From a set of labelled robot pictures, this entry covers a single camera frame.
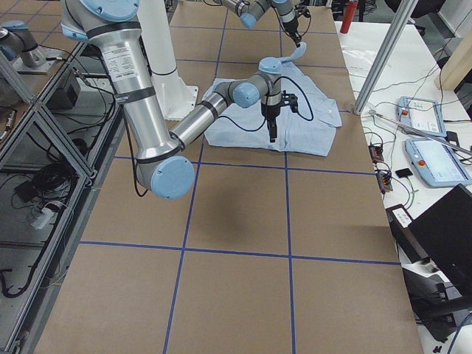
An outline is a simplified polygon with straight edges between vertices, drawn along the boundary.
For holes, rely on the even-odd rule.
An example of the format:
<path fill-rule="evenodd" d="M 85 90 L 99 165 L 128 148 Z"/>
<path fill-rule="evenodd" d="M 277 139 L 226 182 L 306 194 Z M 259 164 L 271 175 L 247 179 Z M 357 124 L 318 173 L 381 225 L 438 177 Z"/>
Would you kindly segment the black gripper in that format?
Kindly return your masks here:
<path fill-rule="evenodd" d="M 264 116 L 267 125 L 268 125 L 268 133 L 269 133 L 269 140 L 273 142 L 274 139 L 277 138 L 277 122 L 276 119 L 280 115 L 280 105 L 266 105 L 261 104 L 261 113 Z"/>
<path fill-rule="evenodd" d="M 288 36 L 293 40 L 293 42 L 300 42 L 302 36 L 298 32 L 299 22 L 297 18 L 293 18 L 290 21 L 284 22 L 284 30 Z"/>

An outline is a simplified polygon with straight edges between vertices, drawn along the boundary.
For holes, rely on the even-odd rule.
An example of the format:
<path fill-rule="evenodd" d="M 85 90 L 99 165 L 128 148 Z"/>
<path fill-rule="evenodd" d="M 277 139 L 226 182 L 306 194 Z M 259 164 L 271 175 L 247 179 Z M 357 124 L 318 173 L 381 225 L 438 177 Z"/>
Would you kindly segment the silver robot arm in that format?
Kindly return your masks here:
<path fill-rule="evenodd" d="M 270 9 L 275 10 L 278 22 L 287 36 L 296 46 L 302 41 L 302 36 L 298 32 L 299 13 L 292 1 L 222 0 L 215 1 L 215 3 L 226 7 L 236 14 L 242 25 L 247 29 L 252 29 Z"/>
<path fill-rule="evenodd" d="M 263 58 L 249 78 L 216 85 L 196 102 L 179 77 L 163 1 L 62 1 L 63 34 L 97 47 L 135 141 L 135 182 L 160 198 L 185 195 L 195 169 L 184 150 L 231 105 L 261 105 L 270 139 L 282 106 L 282 58 Z"/>

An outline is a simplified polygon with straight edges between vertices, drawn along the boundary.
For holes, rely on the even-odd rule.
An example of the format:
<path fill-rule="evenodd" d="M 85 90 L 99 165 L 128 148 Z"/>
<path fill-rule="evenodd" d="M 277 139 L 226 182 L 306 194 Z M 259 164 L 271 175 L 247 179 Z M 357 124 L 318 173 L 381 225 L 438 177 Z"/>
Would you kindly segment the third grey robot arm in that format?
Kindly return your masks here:
<path fill-rule="evenodd" d="M 40 47 L 29 27 L 19 20 L 1 24 L 1 52 L 20 74 L 47 74 L 55 61 Z"/>

